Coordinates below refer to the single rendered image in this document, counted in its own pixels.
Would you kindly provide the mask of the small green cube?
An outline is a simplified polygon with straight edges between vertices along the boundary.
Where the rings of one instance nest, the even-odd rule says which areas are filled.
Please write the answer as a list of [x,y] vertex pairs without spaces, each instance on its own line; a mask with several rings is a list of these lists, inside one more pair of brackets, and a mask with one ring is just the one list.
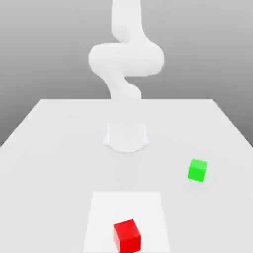
[[206,161],[192,159],[189,166],[188,179],[197,182],[204,182],[206,169],[207,169]]

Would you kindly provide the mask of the small red cube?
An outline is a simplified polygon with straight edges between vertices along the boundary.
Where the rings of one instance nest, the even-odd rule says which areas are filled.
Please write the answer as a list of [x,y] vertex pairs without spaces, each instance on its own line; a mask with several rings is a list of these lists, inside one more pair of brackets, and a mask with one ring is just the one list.
[[118,253],[135,253],[141,250],[141,235],[134,219],[116,223],[113,228]]

